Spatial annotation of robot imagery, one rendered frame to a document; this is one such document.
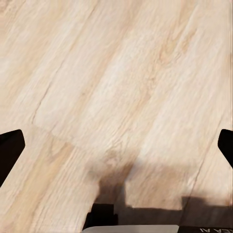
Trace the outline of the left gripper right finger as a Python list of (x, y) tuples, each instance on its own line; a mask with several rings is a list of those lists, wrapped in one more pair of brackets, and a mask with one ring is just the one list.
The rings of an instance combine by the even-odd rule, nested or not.
[(233, 168), (233, 131), (222, 129), (217, 145)]

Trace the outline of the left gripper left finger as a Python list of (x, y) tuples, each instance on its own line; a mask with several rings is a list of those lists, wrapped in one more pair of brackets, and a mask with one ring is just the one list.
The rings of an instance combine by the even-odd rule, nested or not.
[(21, 129), (0, 134), (0, 187), (25, 148)]

